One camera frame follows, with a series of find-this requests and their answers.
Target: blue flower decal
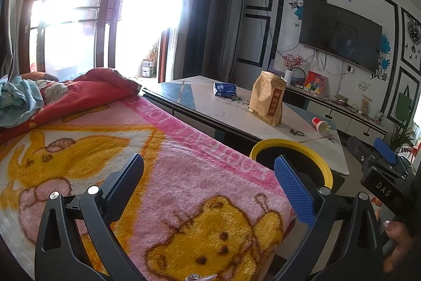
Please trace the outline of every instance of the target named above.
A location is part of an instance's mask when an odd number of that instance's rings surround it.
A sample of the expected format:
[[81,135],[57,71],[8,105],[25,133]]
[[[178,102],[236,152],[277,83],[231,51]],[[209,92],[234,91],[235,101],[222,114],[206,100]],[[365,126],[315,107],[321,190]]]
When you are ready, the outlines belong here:
[[382,35],[382,42],[380,44],[380,51],[384,54],[389,54],[390,43],[386,36]]
[[296,14],[298,19],[301,21],[303,19],[303,6],[298,7],[294,14]]
[[383,58],[380,64],[382,65],[382,69],[387,69],[387,67],[389,67],[390,62]]

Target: window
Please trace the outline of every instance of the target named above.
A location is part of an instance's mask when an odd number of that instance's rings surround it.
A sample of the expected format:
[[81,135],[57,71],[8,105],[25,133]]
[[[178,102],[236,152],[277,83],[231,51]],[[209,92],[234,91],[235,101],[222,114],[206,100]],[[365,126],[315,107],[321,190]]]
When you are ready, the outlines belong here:
[[176,13],[173,2],[33,0],[25,31],[29,66],[22,73],[46,71],[67,80],[110,66],[128,77],[141,75],[142,60],[159,47]]

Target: yellow cartoon character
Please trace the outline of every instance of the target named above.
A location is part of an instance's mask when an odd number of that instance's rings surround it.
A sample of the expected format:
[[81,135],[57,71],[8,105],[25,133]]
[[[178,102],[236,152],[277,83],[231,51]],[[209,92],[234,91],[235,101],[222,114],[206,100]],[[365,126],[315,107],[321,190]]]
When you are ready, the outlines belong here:
[[146,252],[149,270],[168,280],[189,274],[218,274],[218,280],[256,280],[283,237],[281,215],[269,210],[267,197],[256,201],[263,215],[254,225],[227,197],[214,196],[169,239]]
[[13,153],[8,167],[10,182],[0,195],[0,205],[19,208],[22,230],[35,243],[49,194],[58,190],[64,196],[69,195],[68,179],[85,179],[97,174],[130,140],[96,135],[78,140],[58,139],[46,146],[44,134],[36,130],[31,132],[30,140],[31,145],[20,163],[18,159],[25,146],[17,147]]
[[87,136],[77,141],[58,139],[48,146],[44,134],[31,132],[31,145],[22,162],[18,158],[24,146],[16,148],[9,163],[9,178],[25,188],[53,178],[80,179],[98,173],[115,155],[128,146],[129,139],[113,136]]

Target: green bag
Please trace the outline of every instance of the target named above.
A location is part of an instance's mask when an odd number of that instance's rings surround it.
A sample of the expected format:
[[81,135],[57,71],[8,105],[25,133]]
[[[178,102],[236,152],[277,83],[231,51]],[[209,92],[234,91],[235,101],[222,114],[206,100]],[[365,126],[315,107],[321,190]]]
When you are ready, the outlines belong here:
[[411,115],[411,107],[412,99],[409,98],[409,86],[407,86],[403,93],[399,93],[395,111],[396,119],[401,122],[406,121]]

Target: vase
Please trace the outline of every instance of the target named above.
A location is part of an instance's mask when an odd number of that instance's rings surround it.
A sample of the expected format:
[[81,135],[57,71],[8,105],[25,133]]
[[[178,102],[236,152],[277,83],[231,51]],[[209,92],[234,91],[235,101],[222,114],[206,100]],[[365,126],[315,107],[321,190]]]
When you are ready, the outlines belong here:
[[285,71],[284,79],[287,82],[287,86],[291,85],[291,79],[292,79],[292,71],[287,69]]

